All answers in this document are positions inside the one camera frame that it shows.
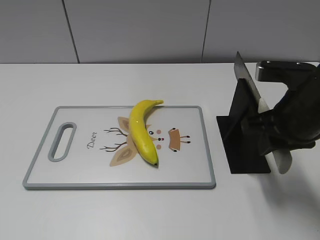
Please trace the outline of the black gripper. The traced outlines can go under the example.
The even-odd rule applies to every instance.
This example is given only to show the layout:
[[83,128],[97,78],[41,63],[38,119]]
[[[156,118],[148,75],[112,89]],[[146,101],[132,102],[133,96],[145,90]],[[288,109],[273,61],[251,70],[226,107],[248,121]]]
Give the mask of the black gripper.
[[246,115],[240,126],[244,134],[259,134],[260,156],[313,148],[320,138],[320,67],[295,90],[288,89],[272,110]]

